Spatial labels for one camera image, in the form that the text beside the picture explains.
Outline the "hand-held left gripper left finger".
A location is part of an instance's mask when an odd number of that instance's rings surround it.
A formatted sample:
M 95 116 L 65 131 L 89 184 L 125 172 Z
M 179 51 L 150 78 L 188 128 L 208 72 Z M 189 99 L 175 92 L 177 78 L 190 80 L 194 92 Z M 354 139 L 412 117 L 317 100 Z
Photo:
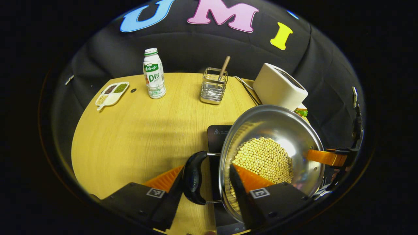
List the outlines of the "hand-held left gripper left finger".
M 137 224 L 170 229 L 183 193 L 183 168 L 173 168 L 144 184 L 130 182 L 101 199 L 100 205 Z

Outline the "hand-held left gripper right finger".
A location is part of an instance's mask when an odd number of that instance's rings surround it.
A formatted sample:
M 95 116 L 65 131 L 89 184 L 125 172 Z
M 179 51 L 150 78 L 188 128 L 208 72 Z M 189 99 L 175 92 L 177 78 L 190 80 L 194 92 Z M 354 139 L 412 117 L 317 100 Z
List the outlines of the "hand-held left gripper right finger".
M 273 226 L 291 219 L 314 200 L 289 183 L 260 186 L 246 191 L 237 167 L 230 165 L 230 180 L 247 229 Z

